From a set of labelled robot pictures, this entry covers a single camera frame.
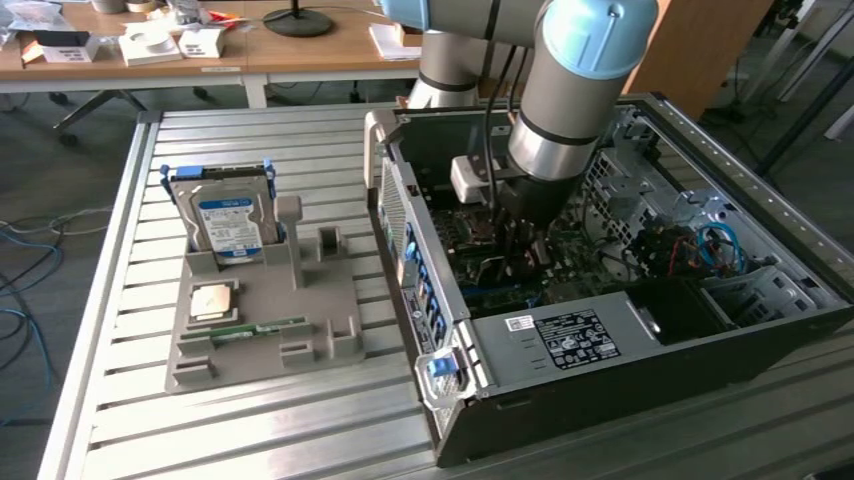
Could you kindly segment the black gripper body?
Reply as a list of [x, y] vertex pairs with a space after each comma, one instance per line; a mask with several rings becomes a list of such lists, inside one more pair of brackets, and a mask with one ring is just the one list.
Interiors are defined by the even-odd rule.
[[532, 176], [505, 180], [497, 194], [499, 219], [548, 226], [576, 193], [580, 182], [580, 176], [557, 181], [544, 181]]

